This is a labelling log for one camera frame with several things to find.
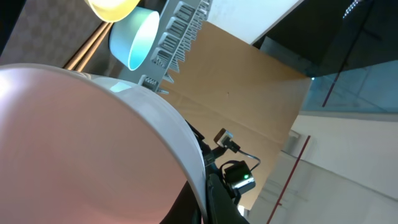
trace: white wall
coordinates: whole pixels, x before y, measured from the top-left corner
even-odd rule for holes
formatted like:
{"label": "white wall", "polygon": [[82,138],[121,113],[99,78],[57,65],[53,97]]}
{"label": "white wall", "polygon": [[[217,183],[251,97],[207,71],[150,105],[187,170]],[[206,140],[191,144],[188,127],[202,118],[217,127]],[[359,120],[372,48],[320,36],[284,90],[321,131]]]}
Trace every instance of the white wall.
{"label": "white wall", "polygon": [[[281,154],[249,212],[251,224],[266,223],[295,158]],[[398,202],[334,173],[300,162],[272,224],[395,223]]]}
{"label": "white wall", "polygon": [[254,43],[303,0],[213,0],[208,22]]}
{"label": "white wall", "polygon": [[311,135],[303,160],[398,198],[398,122],[299,115],[292,130],[295,155]]}

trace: chopstick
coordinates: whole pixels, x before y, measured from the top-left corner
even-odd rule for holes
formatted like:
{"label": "chopstick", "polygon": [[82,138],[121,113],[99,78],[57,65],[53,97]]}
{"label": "chopstick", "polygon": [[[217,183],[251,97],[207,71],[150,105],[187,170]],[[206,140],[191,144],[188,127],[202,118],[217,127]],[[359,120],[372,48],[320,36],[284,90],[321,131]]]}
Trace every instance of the chopstick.
{"label": "chopstick", "polygon": [[112,22],[102,22],[101,25],[90,36],[90,38],[84,43],[82,47],[80,47],[78,52],[69,60],[69,62],[63,68],[67,70],[74,70],[74,68],[78,66],[77,69],[79,70],[76,71],[81,72],[89,59],[93,56],[95,50],[98,48],[98,46],[100,46],[100,43],[105,38],[106,34],[108,34],[112,25]]}

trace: cardboard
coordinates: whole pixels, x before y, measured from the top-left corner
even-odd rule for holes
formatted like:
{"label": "cardboard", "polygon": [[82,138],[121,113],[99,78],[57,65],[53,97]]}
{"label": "cardboard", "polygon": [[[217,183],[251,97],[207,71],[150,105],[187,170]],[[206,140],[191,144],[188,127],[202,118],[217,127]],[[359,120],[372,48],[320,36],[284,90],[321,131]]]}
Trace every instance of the cardboard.
{"label": "cardboard", "polygon": [[[253,172],[256,188],[244,194],[241,205],[251,209],[275,166],[287,140],[311,80],[276,59],[260,52],[220,28],[204,23],[180,73],[169,71],[174,84],[163,82],[170,92],[162,95],[199,130],[206,142],[221,128],[234,134],[234,141],[247,153],[261,159]],[[216,163],[244,159],[228,151]]]}

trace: red pole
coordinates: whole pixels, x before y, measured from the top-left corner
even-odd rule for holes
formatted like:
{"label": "red pole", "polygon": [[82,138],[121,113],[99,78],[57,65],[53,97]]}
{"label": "red pole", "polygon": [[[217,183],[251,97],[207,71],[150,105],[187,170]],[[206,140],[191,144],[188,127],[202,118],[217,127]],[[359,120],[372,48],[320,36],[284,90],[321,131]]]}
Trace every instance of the red pole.
{"label": "red pole", "polygon": [[307,137],[307,139],[305,140],[305,143],[304,143],[304,145],[303,145],[303,148],[301,148],[300,154],[298,155],[298,158],[296,159],[296,163],[294,164],[293,169],[292,169],[292,171],[290,172],[290,175],[289,175],[289,177],[288,177],[287,180],[286,180],[286,183],[285,183],[285,185],[284,185],[284,188],[282,189],[282,192],[281,192],[280,195],[279,195],[278,201],[276,201],[275,207],[274,207],[274,209],[272,210],[271,215],[270,215],[269,218],[268,218],[267,224],[270,224],[271,219],[272,219],[272,217],[273,217],[274,214],[275,214],[276,208],[278,207],[278,205],[279,205],[279,203],[280,203],[280,200],[282,199],[282,197],[283,197],[283,195],[284,195],[284,193],[285,193],[285,190],[286,190],[286,188],[287,188],[287,186],[288,186],[288,184],[289,184],[289,182],[290,182],[290,180],[291,180],[291,178],[292,178],[292,176],[293,176],[294,171],[296,170],[297,164],[299,163],[299,161],[300,161],[300,159],[301,159],[301,156],[303,155],[304,149],[305,149],[305,147],[307,146],[307,143],[308,143],[308,141],[310,140],[310,137],[311,137],[311,136],[308,136],[308,137]]}

